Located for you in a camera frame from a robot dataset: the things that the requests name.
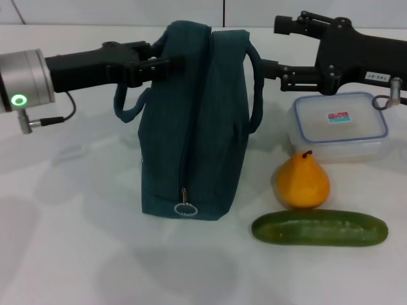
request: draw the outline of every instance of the label sticker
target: label sticker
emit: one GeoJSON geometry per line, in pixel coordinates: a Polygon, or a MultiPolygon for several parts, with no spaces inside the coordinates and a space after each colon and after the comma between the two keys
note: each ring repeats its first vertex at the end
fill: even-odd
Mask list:
{"type": "Polygon", "coordinates": [[[329,124],[347,123],[352,121],[347,111],[327,113],[326,117],[328,118],[329,124]]]}
{"type": "Polygon", "coordinates": [[[388,83],[390,80],[390,75],[368,71],[366,72],[366,76],[364,78],[370,81],[383,81],[385,83],[388,83]]]}

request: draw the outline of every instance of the robotic arm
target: robotic arm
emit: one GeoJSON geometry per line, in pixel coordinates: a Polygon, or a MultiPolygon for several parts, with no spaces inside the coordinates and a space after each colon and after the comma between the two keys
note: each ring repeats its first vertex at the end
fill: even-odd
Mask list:
{"type": "MultiPolygon", "coordinates": [[[[363,35],[347,18],[332,19],[306,11],[295,21],[277,16],[274,32],[321,41],[314,67],[263,60],[265,78],[280,78],[282,91],[334,95],[341,85],[356,82],[390,88],[385,107],[372,101],[378,110],[407,104],[400,97],[400,91],[407,90],[406,41],[363,35]]],[[[23,133],[30,133],[33,126],[61,123],[62,117],[30,121],[25,109],[54,102],[54,92],[109,83],[134,88],[145,81],[161,81],[182,73],[183,58],[162,58],[162,49],[161,43],[108,42],[98,50],[49,58],[40,50],[0,55],[0,112],[18,111],[23,133]]]]}

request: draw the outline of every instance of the zipper pull ring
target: zipper pull ring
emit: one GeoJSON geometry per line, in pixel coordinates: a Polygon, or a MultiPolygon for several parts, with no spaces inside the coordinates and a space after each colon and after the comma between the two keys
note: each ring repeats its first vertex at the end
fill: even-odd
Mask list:
{"type": "Polygon", "coordinates": [[[181,189],[181,192],[183,194],[183,202],[178,203],[174,207],[175,213],[184,216],[184,217],[191,217],[195,216],[198,213],[198,209],[194,207],[191,203],[188,203],[187,197],[186,197],[186,188],[183,187],[181,189]]]}

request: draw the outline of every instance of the white table surface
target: white table surface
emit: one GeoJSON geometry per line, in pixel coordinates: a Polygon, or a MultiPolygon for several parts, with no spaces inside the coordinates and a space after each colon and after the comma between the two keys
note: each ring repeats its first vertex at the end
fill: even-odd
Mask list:
{"type": "MultiPolygon", "coordinates": [[[[104,41],[152,43],[163,30],[2,25],[0,53],[41,48],[48,57],[104,41]]],[[[263,58],[314,64],[317,40],[248,30],[263,58]]],[[[407,40],[407,30],[363,33],[407,40]]],[[[235,202],[217,222],[142,214],[139,119],[126,125],[115,117],[114,85],[74,91],[77,115],[30,135],[20,134],[15,113],[2,114],[0,304],[407,304],[407,107],[385,112],[393,147],[386,159],[324,166],[333,192],[323,207],[383,219],[385,243],[282,247],[249,234],[255,218],[283,209],[270,184],[288,158],[282,117],[306,93],[279,86],[266,81],[263,122],[250,137],[235,202]]],[[[129,107],[142,90],[129,91],[129,107]]],[[[388,93],[359,84],[340,91],[356,90],[388,93]]],[[[64,94],[38,108],[31,118],[71,111],[64,94]]]]}

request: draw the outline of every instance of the container lid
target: container lid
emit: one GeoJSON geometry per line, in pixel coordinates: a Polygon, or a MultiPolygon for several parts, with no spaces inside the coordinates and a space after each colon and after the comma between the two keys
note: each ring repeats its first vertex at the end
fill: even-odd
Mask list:
{"type": "Polygon", "coordinates": [[[297,98],[294,112],[302,138],[317,144],[386,137],[386,121],[372,98],[366,92],[297,98]]]}

